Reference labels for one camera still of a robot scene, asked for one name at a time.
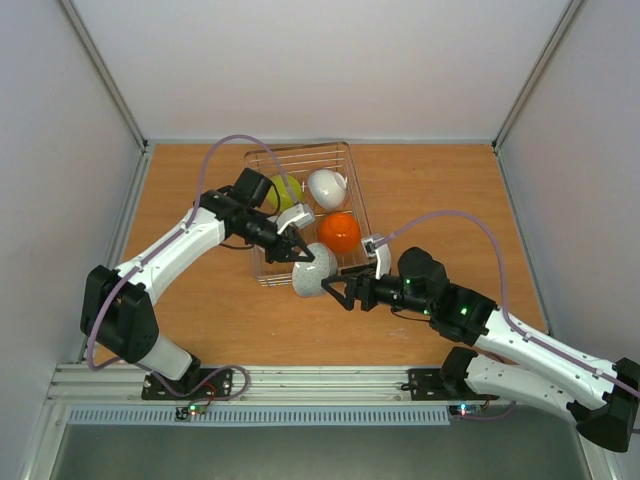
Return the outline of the grey speckled bowl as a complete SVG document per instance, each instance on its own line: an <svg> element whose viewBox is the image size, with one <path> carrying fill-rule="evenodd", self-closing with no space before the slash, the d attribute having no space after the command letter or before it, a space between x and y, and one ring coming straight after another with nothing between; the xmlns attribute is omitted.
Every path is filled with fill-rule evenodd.
<svg viewBox="0 0 640 480"><path fill-rule="evenodd" d="M315 242L308 246L314 255L312 262L296 262L292 271L292 287L302 298L322 295L325 290L322 281L335 275L338 262L334 253L323 243Z"/></svg>

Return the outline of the green white bowl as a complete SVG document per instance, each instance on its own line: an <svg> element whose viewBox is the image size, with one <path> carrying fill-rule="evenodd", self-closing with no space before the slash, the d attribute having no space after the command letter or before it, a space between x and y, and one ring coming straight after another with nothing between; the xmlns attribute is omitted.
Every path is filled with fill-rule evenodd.
<svg viewBox="0 0 640 480"><path fill-rule="evenodd" d="M302 187L298 180L291 175L287 175L286 178L294 194L293 197L289 195L289 190L280 175L274 175L270 178L272 187L267 194L267 201L280 212L291 208L295 201L303 200Z"/></svg>

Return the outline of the white ceramic bowl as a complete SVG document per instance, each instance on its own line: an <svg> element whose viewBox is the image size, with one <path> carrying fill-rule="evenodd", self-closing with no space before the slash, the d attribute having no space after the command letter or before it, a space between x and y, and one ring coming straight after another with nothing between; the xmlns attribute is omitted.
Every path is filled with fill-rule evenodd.
<svg viewBox="0 0 640 480"><path fill-rule="evenodd" d="M336 171L317 170L307 184L314 200L326 210L337 209L346 199L347 179Z"/></svg>

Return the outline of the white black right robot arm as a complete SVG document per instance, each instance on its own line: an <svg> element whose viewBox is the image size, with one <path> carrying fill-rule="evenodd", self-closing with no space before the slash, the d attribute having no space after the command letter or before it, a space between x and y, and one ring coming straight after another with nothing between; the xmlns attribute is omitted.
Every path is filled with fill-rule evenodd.
<svg viewBox="0 0 640 480"><path fill-rule="evenodd" d="M379 304L421 314L455 343L440 368L444 390L497 396L553 413L590 442L617 453L629 449L639 411L639 365L576 350L521 320L494 300L452 283L445 267L412 247L395 275L369 264L322 282L346 310Z"/></svg>

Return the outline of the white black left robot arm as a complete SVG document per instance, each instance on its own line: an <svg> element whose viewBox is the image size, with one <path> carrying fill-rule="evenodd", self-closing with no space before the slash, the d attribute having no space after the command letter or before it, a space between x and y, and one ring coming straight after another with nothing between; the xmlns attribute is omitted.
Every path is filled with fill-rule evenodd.
<svg viewBox="0 0 640 480"><path fill-rule="evenodd" d="M195 359L161 334L154 306L192 263L231 236L261 248L268 263L313 261L299 233L314 221L311 207L296 203L276 217L261 212L271 186L269 178L246 168L234 184L200 194L185 217L141 254L113 269L94 268L81 314L88 346L162 375L179 398L195 395L202 381L191 367Z"/></svg>

